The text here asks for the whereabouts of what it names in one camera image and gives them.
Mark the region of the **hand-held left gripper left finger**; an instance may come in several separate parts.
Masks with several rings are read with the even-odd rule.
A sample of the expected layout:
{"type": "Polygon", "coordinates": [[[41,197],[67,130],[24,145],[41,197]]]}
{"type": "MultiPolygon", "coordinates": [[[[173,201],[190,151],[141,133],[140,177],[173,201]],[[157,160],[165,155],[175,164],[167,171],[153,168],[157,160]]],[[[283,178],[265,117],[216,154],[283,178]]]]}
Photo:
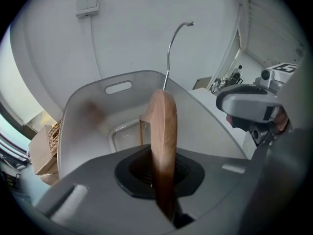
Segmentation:
{"type": "Polygon", "coordinates": [[[85,162],[51,186],[36,209],[79,235],[171,232],[171,223],[154,200],[131,197],[115,180],[116,165],[138,150],[133,147],[85,162]]]}

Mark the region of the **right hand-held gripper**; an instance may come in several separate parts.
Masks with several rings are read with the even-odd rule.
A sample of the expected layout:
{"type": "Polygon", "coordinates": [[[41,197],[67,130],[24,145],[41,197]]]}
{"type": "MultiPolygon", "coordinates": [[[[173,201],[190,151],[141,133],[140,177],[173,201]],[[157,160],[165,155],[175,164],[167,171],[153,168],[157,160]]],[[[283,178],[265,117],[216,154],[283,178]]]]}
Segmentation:
{"type": "Polygon", "coordinates": [[[282,63],[263,69],[253,84],[226,87],[218,94],[216,107],[230,117],[232,127],[248,131],[257,147],[270,144],[280,136],[273,123],[283,107],[277,94],[297,67],[282,63]]]}

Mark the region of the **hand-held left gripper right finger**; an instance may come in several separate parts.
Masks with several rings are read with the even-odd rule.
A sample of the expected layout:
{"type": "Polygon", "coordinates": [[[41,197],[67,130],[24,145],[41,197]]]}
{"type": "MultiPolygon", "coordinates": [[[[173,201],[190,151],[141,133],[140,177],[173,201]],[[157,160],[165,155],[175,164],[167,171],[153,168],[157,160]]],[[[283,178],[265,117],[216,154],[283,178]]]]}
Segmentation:
{"type": "Polygon", "coordinates": [[[190,196],[179,199],[190,224],[177,229],[177,235],[236,235],[245,199],[235,189],[249,164],[247,159],[206,155],[181,149],[179,154],[198,162],[204,180],[190,196]]]}

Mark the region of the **person's right hand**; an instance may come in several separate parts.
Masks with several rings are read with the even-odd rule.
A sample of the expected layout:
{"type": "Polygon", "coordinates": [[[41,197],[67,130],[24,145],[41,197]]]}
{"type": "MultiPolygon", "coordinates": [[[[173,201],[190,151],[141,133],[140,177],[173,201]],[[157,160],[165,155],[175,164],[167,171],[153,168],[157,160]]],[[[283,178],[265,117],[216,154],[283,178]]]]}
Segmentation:
{"type": "Polygon", "coordinates": [[[286,129],[290,123],[290,120],[289,120],[289,117],[288,117],[288,115],[287,115],[287,113],[283,107],[279,108],[279,111],[278,111],[276,117],[274,118],[273,123],[275,125],[275,133],[277,135],[280,135],[286,131],[286,129]]]}

